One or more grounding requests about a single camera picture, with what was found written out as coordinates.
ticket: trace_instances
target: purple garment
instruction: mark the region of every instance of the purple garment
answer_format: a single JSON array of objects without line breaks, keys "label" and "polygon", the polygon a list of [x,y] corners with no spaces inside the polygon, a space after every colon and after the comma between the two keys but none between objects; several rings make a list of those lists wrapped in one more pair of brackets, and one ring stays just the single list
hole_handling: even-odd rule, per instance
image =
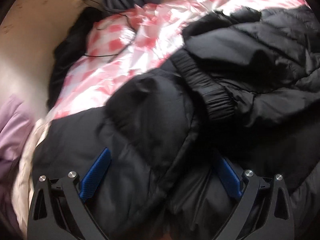
[{"label": "purple garment", "polygon": [[20,228],[11,204],[11,189],[23,147],[33,128],[29,110],[16,96],[0,108],[0,212],[20,235]]}]

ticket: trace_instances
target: silver screw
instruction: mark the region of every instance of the silver screw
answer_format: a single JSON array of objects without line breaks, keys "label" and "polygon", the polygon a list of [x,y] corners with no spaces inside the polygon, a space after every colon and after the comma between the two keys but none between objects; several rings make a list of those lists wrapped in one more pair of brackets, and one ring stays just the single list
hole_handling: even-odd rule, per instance
[{"label": "silver screw", "polygon": [[46,178],[47,178],[46,176],[42,175],[42,176],[40,176],[39,181],[44,182]]},{"label": "silver screw", "polygon": [[69,178],[74,178],[75,176],[77,176],[77,173],[75,171],[70,171],[68,174]]},{"label": "silver screw", "polygon": [[246,171],[244,172],[244,174],[245,174],[247,177],[252,177],[252,176],[253,176],[253,171],[246,170]]},{"label": "silver screw", "polygon": [[283,180],[283,177],[282,177],[282,175],[277,174],[277,175],[276,175],[276,179],[277,179],[277,180]]}]

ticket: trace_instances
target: metal bolt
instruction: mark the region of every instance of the metal bolt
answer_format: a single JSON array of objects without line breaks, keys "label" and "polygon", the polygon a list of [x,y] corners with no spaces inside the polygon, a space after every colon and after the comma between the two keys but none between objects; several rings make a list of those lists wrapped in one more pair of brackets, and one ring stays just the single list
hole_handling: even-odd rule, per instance
[{"label": "metal bolt", "polygon": [[253,176],[253,171],[246,170],[246,171],[244,172],[244,174],[245,174],[247,177],[252,177],[252,176]]},{"label": "metal bolt", "polygon": [[75,171],[70,171],[68,174],[69,178],[74,178],[75,176],[77,176],[77,173]]},{"label": "metal bolt", "polygon": [[39,181],[44,182],[46,178],[47,178],[46,176],[42,175],[42,176],[40,176]]},{"label": "metal bolt", "polygon": [[277,175],[276,175],[276,179],[277,179],[277,180],[283,180],[283,177],[282,177],[282,175],[277,174]]}]

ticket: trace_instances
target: jacket cuff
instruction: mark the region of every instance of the jacket cuff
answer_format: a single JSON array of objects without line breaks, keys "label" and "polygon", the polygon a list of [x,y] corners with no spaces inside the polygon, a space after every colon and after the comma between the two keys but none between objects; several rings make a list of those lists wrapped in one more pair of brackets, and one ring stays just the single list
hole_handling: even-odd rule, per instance
[{"label": "jacket cuff", "polygon": [[222,121],[233,116],[234,104],[225,88],[198,68],[188,52],[180,49],[170,57],[170,60],[187,85],[203,99],[210,121]]}]

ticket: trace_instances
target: beige fabric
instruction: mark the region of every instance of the beige fabric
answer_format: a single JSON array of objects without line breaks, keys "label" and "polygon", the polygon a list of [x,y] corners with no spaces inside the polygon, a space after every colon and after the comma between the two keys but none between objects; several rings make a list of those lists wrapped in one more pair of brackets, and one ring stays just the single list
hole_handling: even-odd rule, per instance
[{"label": "beige fabric", "polygon": [[28,213],[34,192],[31,178],[33,153],[36,146],[47,136],[49,126],[43,119],[36,122],[23,149],[19,171],[12,188],[12,206],[24,239],[27,239]]}]

